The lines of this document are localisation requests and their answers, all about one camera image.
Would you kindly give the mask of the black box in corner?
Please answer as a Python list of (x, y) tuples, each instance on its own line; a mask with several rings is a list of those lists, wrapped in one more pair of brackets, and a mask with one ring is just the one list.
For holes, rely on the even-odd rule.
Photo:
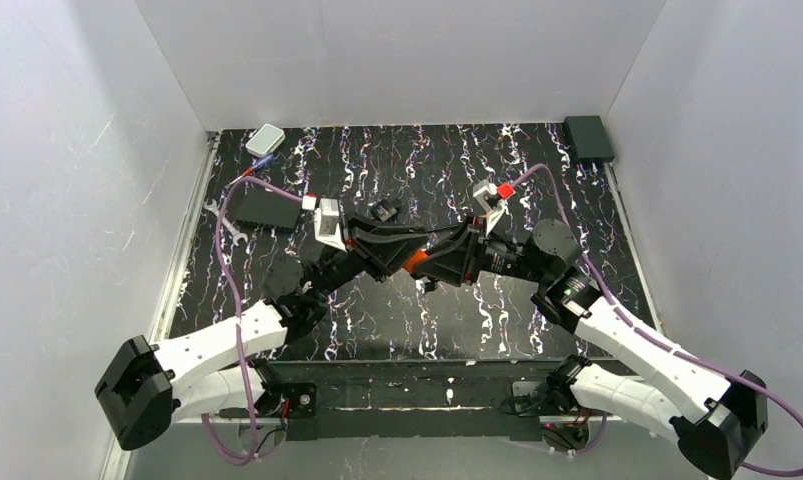
[(563, 131), (577, 162), (610, 163), (615, 159), (615, 150), (600, 116), (567, 116)]

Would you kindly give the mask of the aluminium frame rail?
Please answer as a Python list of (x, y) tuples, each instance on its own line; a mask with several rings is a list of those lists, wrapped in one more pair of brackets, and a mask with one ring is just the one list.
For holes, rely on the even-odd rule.
[[(193, 238), (201, 216), (201, 204), (205, 199), (220, 141), (220, 132), (208, 132), (205, 156), (202, 160), (199, 174), (196, 178), (189, 204), (183, 217), (176, 250), (169, 266), (153, 325), (147, 335), (148, 340), (158, 341), (169, 337), (179, 291), (183, 283), (184, 272), (190, 257)], [(131, 456), (132, 453), (130, 451), (123, 450), (118, 441), (114, 440), (107, 451), (99, 479), (124, 479)]]

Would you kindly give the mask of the black flat box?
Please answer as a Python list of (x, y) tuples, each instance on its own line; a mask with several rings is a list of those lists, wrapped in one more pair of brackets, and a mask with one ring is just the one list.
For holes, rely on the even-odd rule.
[(229, 219), (240, 226), (292, 232), (299, 222), (301, 204), (259, 188), (240, 193), (229, 211)]

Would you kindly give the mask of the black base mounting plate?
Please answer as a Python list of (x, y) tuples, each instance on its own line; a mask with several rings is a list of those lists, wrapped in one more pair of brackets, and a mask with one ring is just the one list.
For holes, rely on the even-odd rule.
[(598, 410), (544, 395), (557, 360), (259, 361), (290, 441), (502, 437), (583, 447)]

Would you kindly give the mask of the silver open-end wrench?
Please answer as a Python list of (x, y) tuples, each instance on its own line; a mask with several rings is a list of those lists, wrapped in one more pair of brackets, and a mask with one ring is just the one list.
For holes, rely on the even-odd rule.
[(216, 218), (222, 222), (224, 228), (231, 234), (235, 246), (246, 244), (248, 242), (248, 236), (245, 233), (241, 232), (220, 212), (218, 204), (215, 200), (210, 200), (209, 202), (206, 202), (203, 205), (203, 208), (206, 211), (214, 214)]

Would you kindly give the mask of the orange padlock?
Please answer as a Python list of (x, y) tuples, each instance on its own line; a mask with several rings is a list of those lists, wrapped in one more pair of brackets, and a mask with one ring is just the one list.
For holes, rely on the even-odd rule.
[(413, 275), (416, 266), (425, 260), (428, 257), (428, 254), (423, 249), (416, 250), (404, 263), (403, 269), (408, 272), (409, 274)]

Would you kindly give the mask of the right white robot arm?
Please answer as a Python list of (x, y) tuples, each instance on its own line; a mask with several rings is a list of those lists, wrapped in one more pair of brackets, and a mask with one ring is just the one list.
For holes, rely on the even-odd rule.
[(732, 478), (768, 427), (765, 382), (749, 370), (731, 375), (693, 364), (665, 337), (641, 329), (577, 268), (580, 253), (560, 220), (539, 221), (518, 243), (469, 219), (415, 253), (405, 268), (415, 278), (454, 286), (476, 282), (482, 271), (537, 284), (531, 301), (549, 322), (604, 349), (641, 378), (635, 382), (572, 356), (549, 377), (549, 394), (566, 406), (638, 424), (676, 444), (702, 473)]

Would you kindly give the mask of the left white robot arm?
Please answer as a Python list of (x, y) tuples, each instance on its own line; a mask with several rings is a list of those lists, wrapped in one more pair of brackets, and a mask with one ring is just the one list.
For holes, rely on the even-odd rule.
[(241, 313), (188, 335), (151, 343), (134, 336), (121, 344), (94, 395), (125, 451), (146, 446), (172, 423), (234, 408), (251, 412), (271, 381), (249, 367), (248, 356), (311, 333), (327, 298), (363, 272), (383, 281), (401, 270), (428, 240), (421, 225), (342, 220), (340, 247), (315, 260), (289, 260), (266, 275), (263, 298)]

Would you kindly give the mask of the white rectangular box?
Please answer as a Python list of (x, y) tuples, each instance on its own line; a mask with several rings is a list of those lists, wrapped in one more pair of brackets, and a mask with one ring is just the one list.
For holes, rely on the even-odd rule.
[(285, 132), (272, 124), (264, 124), (257, 129), (246, 142), (246, 150), (255, 157), (263, 157), (273, 153), (284, 141)]

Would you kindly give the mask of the blue red small screwdriver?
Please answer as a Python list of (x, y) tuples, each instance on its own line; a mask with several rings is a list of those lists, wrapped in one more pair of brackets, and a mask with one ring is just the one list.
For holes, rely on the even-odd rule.
[(233, 181), (230, 182), (230, 185), (234, 185), (242, 178), (248, 177), (253, 175), (255, 172), (260, 171), (266, 168), (269, 164), (272, 163), (274, 160), (275, 155), (273, 153), (265, 154), (261, 157), (257, 157), (253, 160), (252, 164), (245, 169), (241, 174), (239, 174)]

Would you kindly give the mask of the black padlock with keys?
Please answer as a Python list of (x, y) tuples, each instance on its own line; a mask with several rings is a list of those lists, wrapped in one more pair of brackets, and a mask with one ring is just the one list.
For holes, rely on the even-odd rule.
[(400, 199), (381, 199), (369, 207), (369, 214), (375, 221), (396, 222), (402, 202)]

